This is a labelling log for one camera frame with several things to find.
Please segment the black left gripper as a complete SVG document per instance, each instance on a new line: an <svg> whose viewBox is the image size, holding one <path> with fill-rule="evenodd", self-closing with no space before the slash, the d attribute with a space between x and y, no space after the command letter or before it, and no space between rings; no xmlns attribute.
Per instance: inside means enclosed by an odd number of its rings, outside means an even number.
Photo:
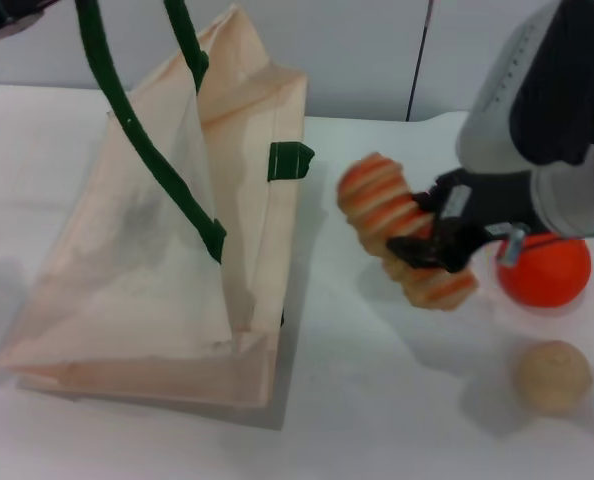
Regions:
<svg viewBox="0 0 594 480"><path fill-rule="evenodd" d="M27 30L59 0L0 0L0 40Z"/></svg>

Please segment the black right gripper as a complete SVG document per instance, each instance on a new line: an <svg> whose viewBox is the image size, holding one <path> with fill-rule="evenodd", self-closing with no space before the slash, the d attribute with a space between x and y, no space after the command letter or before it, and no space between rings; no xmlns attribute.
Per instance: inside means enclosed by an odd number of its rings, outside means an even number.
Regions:
<svg viewBox="0 0 594 480"><path fill-rule="evenodd" d="M531 173L477 174L463 168L441 175L412 200L434 214L431 236L398 236L387 249L415 269L440 268L451 273L466 267L484 245L506 238L518 228L535 232Z"/></svg>

